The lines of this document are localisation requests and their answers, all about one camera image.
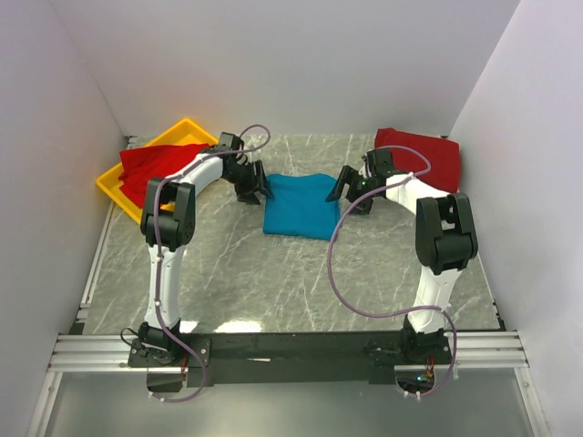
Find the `blue t shirt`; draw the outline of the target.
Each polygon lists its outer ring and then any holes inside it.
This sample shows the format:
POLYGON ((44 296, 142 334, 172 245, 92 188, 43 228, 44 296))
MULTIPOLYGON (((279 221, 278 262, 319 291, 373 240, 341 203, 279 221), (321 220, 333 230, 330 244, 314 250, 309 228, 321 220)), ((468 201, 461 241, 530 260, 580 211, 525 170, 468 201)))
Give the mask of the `blue t shirt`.
POLYGON ((329 241, 340 219, 337 200, 326 199, 336 180, 323 173, 308 176, 271 174, 263 233, 329 241))

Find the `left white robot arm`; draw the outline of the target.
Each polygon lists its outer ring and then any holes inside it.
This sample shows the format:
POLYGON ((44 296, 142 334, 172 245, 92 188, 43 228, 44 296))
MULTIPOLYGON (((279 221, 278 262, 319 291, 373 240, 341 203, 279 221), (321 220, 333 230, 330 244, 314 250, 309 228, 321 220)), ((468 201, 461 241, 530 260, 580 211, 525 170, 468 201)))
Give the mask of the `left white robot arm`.
POLYGON ((163 366, 190 355, 179 332, 179 273, 195 233, 197 196, 221 178, 235 188, 240 202, 258 205, 258 194, 272 197, 261 161, 252 161, 243 153, 208 149, 183 168, 147 184, 140 231, 148 245, 150 278, 148 308, 138 338, 163 366))

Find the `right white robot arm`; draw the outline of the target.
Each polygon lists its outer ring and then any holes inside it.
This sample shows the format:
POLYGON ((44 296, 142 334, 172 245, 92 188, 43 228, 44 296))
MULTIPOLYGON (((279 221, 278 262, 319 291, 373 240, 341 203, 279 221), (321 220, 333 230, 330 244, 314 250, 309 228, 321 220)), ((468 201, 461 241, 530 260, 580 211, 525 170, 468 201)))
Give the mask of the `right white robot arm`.
POLYGON ((343 222, 332 232, 326 267, 332 291, 347 309, 369 319, 404 316, 400 331, 399 354, 411 363, 419 363, 449 344, 445 327, 451 323, 447 314, 450 297, 462 271, 478 252, 475 222, 469 197, 433 188, 414 173, 376 176, 350 166, 341 169, 328 202, 338 200, 343 189, 353 196, 341 219, 358 208, 368 213, 375 197, 386 198, 414 214, 414 246, 422 265, 414 305, 407 310, 373 314, 354 307, 337 288, 332 272, 333 245, 343 222))

